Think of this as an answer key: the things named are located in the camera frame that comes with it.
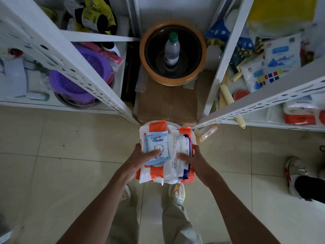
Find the person's right hand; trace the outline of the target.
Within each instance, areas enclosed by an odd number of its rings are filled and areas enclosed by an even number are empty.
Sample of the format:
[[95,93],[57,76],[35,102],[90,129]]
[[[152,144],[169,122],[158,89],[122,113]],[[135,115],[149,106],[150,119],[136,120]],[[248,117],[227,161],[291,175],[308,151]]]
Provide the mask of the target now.
[[197,177],[202,181],[202,183],[210,188],[213,182],[218,177],[218,172],[205,160],[200,152],[200,147],[198,145],[193,145],[194,149],[194,162],[191,167],[194,168]]

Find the blue wet wipes packet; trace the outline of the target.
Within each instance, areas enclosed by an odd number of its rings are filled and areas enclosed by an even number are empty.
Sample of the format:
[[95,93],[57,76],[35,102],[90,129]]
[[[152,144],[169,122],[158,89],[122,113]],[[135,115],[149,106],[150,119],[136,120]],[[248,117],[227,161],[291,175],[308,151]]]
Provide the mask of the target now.
[[142,140],[142,152],[160,150],[159,155],[145,163],[147,166],[161,166],[169,160],[168,131],[145,133]]

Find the person's right shoe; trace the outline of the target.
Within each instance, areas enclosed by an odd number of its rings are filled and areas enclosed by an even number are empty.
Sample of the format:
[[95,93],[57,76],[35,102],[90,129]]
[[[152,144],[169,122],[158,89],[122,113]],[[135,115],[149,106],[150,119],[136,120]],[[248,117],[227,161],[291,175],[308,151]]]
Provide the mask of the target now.
[[171,184],[168,189],[170,200],[177,204],[183,205],[185,200],[185,186],[183,183]]

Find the long wooden rolling pin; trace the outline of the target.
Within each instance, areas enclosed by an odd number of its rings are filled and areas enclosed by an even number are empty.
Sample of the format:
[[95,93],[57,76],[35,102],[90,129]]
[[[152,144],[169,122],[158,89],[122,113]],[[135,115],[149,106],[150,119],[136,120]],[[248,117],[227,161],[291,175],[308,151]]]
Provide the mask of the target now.
[[[233,103],[234,99],[233,99],[232,95],[230,94],[228,87],[225,84],[221,84],[220,89],[221,89],[221,92],[225,98],[227,105]],[[242,127],[243,129],[246,128],[246,122],[242,116],[237,115],[234,118],[240,127]]]

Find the orange pot with black inside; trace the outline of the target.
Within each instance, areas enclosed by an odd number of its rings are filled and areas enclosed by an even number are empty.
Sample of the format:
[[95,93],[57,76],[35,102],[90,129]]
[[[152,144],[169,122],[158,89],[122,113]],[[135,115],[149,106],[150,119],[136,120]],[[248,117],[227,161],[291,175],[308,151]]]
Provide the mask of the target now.
[[[165,65],[165,45],[175,32],[180,43],[176,67]],[[139,49],[142,66],[156,82],[181,86],[196,80],[206,61],[207,46],[198,28],[181,20],[170,20],[151,26],[142,36]]]

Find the red round lid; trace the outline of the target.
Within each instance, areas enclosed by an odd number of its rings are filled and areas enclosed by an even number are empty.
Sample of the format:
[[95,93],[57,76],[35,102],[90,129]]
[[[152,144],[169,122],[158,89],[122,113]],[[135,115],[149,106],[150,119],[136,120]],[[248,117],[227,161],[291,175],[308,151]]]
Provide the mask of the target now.
[[246,89],[239,89],[237,91],[235,91],[232,95],[234,101],[238,101],[239,99],[249,95],[250,92]]

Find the steel bowl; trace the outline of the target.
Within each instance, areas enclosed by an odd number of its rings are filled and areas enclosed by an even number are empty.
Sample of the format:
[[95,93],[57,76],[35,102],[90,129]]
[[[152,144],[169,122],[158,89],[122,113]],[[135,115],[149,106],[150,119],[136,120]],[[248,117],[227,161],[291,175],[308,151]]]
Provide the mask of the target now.
[[88,109],[98,106],[101,103],[101,101],[98,100],[97,98],[95,98],[94,100],[91,100],[89,102],[80,102],[77,100],[73,100],[71,97],[64,95],[64,94],[61,95],[61,94],[54,92],[54,95],[62,104],[64,104],[65,106],[67,106],[69,108],[76,109],[76,110],[88,110]]

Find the pink packet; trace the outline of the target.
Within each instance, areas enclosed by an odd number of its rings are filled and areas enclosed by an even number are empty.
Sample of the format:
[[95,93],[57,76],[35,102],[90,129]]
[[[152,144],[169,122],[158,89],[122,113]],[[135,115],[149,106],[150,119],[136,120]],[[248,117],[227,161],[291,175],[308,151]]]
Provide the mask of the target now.
[[124,61],[114,42],[80,42],[80,44],[107,57],[114,72],[119,70]]

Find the white packet with blue print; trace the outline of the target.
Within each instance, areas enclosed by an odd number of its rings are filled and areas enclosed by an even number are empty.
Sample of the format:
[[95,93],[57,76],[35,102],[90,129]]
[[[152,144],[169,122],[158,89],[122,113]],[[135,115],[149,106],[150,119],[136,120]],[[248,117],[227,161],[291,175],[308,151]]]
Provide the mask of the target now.
[[282,69],[275,70],[265,65],[263,57],[256,58],[240,66],[247,90],[253,93],[263,87],[276,82],[285,75]]

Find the purple plastic basket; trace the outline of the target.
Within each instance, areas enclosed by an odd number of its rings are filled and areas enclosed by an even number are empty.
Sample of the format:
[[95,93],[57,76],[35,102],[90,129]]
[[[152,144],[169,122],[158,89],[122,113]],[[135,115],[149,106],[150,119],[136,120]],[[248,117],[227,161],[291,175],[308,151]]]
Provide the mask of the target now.
[[51,48],[46,56],[48,64],[53,63],[49,71],[49,84],[55,93],[80,102],[95,98],[108,101],[108,96],[116,97],[109,86],[113,71],[104,55],[68,42],[64,46]]

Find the dark blue patterned packet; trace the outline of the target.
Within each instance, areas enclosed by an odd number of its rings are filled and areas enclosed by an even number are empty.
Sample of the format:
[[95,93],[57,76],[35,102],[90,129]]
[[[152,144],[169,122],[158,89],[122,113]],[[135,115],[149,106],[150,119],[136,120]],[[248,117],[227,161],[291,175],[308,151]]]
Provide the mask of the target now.
[[250,38],[239,37],[229,62],[229,66],[234,74],[239,72],[239,65],[250,57],[253,49],[254,42]]

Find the white packet with blue mountains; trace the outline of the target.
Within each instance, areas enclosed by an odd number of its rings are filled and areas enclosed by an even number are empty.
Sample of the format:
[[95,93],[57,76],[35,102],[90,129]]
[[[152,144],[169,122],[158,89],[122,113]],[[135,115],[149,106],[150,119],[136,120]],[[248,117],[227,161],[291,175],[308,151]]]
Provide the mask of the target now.
[[265,73],[301,67],[301,33],[264,42]]

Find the yellow and black packet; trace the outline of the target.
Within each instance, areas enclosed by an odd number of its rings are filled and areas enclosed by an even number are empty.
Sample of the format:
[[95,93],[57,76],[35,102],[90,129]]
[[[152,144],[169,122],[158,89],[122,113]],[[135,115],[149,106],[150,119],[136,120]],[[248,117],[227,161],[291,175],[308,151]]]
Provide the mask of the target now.
[[85,5],[87,8],[91,8],[96,12],[100,12],[108,19],[108,35],[116,35],[118,28],[118,21],[115,13],[111,8],[109,0],[85,0]]

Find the white folded packet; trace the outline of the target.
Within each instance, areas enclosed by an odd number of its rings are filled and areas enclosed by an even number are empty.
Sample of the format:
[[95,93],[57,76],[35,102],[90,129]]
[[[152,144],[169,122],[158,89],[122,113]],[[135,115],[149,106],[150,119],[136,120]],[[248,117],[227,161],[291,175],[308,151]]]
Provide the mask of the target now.
[[27,78],[21,58],[3,61],[5,77],[0,79],[0,93],[5,97],[21,97],[27,94]]

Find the yellow plastic bag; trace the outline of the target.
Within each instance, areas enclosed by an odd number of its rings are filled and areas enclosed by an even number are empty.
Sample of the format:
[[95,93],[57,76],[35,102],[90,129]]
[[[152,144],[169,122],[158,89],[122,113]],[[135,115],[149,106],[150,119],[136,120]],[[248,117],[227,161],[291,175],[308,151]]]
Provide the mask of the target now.
[[303,26],[314,20],[317,2],[318,0],[254,0],[247,22],[267,28]]

